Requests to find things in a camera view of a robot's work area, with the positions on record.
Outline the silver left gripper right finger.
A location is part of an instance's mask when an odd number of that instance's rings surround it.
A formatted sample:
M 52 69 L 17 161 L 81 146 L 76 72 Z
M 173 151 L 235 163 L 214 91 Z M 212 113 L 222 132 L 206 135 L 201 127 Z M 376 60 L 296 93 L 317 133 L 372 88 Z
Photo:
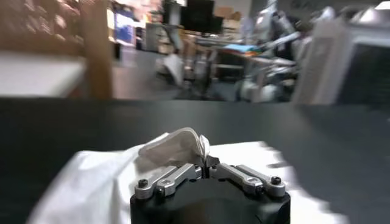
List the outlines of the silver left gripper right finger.
M 286 195 L 286 184 L 280 177 L 260 173 L 245 165 L 229 165 L 221 163 L 217 157 L 207 156 L 204 168 L 207 177 L 230 181 L 249 195 L 266 194 L 272 198 Z

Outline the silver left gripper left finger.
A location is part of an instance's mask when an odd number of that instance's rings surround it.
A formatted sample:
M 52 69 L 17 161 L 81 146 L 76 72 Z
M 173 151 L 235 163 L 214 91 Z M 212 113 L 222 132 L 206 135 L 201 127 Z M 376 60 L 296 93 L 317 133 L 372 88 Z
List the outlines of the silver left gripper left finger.
M 176 188 L 184 181 L 201 177 L 202 168 L 198 165 L 168 166 L 148 179 L 140 179 L 134 188 L 134 195 L 139 200 L 147 200 L 154 195 L 168 197 L 175 194 Z

